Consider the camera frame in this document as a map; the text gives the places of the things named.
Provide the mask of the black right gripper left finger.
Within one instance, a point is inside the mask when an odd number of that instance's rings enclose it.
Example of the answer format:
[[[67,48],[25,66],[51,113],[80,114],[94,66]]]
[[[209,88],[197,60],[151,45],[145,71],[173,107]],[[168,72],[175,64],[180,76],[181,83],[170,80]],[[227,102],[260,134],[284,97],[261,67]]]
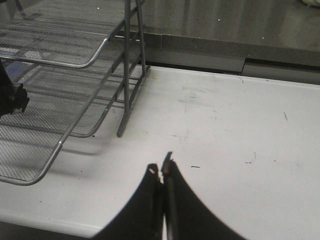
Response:
[[[163,186],[155,163],[148,164],[136,191],[94,240],[161,240]]]

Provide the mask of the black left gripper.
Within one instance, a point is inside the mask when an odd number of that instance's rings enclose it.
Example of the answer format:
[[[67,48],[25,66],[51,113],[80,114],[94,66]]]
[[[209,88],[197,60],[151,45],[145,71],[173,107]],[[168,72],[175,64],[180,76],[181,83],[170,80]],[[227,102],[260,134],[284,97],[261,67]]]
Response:
[[[24,113],[30,98],[22,83],[13,83],[0,63],[0,116]]]

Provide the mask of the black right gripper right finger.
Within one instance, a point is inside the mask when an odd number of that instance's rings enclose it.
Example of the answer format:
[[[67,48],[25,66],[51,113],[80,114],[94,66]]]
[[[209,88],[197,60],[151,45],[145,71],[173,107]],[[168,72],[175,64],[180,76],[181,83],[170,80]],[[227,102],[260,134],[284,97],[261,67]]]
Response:
[[[243,240],[215,216],[182,176],[169,151],[162,164],[164,215],[168,240]]]

